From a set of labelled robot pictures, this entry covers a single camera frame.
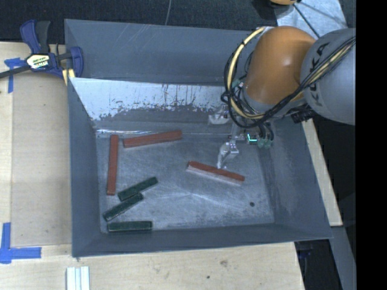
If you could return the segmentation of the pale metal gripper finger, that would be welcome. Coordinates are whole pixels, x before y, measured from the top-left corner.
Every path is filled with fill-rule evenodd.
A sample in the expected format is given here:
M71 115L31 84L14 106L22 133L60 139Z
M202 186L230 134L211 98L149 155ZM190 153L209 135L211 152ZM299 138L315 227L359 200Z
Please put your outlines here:
M229 162L239 155L238 149L228 149L222 152L222 169L226 169Z
M231 157L232 155L232 145L230 142L225 142L221 145L218 157L217 157L217 167L223 167L224 163Z

